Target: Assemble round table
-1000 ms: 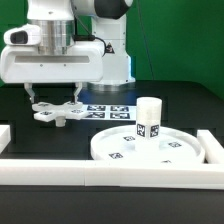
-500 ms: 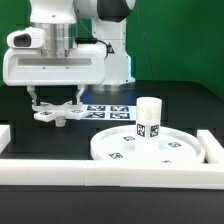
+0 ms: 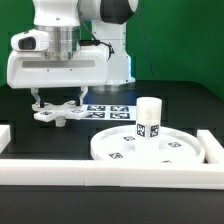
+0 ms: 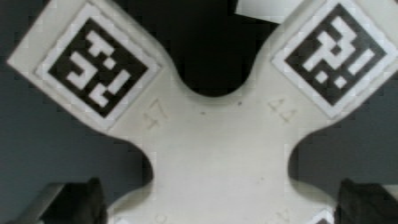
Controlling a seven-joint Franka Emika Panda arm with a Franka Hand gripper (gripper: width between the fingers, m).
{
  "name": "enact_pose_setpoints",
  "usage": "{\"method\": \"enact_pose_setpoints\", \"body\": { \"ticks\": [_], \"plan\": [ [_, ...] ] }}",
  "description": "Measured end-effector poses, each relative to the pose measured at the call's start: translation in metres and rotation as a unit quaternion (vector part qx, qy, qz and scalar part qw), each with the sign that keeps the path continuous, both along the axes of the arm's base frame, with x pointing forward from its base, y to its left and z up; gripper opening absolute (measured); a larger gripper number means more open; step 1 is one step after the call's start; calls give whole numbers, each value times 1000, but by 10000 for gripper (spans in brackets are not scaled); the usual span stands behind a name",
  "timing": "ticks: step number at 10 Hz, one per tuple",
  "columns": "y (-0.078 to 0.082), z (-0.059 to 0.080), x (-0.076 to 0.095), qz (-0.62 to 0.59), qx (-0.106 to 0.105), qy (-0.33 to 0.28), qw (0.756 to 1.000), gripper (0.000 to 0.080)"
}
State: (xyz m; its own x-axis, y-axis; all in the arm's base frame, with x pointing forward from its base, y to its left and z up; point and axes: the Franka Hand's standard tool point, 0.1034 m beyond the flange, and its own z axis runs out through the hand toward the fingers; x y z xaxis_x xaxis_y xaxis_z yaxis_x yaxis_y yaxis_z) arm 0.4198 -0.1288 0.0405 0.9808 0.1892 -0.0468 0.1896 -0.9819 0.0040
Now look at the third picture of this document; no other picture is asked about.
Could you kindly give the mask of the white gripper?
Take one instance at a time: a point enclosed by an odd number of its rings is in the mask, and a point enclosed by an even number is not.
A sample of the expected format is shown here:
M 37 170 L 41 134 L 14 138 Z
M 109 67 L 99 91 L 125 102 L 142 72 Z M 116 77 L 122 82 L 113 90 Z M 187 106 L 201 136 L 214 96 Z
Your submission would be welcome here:
M 82 47 L 69 60 L 47 60 L 43 52 L 13 50 L 7 64 L 7 83 L 11 88 L 31 89 L 39 108 L 44 108 L 44 101 L 38 88 L 80 87 L 75 102 L 82 106 L 88 86 L 108 81 L 107 60 L 103 46 Z

